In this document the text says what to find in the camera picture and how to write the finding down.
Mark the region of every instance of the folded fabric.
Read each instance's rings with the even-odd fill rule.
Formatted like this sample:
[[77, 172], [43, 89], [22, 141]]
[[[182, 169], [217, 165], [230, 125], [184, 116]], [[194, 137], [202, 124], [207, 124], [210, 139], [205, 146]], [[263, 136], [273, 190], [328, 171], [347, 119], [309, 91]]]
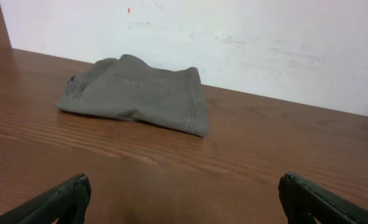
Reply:
[[132, 55], [100, 60], [71, 77], [56, 106], [73, 113], [146, 121], [202, 137], [208, 132], [198, 70], [151, 68]]

